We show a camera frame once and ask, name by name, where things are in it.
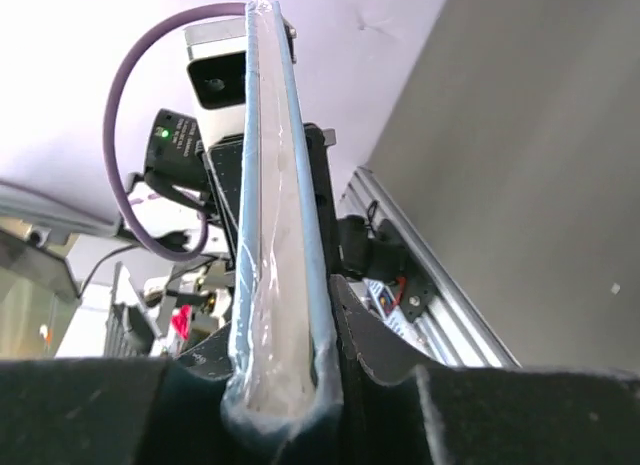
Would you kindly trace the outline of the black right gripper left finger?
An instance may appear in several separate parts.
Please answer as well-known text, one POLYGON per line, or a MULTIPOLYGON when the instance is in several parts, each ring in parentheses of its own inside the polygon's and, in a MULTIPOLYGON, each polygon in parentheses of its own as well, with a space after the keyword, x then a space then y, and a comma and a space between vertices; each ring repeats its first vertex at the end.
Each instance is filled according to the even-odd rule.
POLYGON ((232 463, 219 409, 228 338, 223 328, 176 360, 2 362, 2 463, 232 463))

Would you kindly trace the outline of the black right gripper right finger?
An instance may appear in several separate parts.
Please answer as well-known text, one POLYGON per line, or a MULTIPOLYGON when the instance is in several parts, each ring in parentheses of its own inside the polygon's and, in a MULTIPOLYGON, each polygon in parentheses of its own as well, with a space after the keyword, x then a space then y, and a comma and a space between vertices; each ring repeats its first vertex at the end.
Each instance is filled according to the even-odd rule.
POLYGON ((345 396, 344 464, 635 464, 639 379, 437 363, 329 281, 345 396))

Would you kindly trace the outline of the light blue thin book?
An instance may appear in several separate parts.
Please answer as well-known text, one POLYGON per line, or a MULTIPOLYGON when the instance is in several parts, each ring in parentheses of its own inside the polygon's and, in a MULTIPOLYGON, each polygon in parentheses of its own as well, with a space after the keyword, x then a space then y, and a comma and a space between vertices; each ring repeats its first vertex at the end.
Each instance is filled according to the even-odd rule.
POLYGON ((280 6, 246 8, 246 117, 223 420, 258 464, 326 464, 343 408, 310 159, 280 6))

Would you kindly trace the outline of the aluminium mounting rail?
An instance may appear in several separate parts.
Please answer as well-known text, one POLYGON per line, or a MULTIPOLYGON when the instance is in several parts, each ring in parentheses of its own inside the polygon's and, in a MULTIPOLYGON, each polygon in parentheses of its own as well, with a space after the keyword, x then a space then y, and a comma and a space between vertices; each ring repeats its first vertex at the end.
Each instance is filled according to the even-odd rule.
POLYGON ((372 171, 354 172, 338 210, 345 272, 388 329, 445 365, 517 366, 372 171))

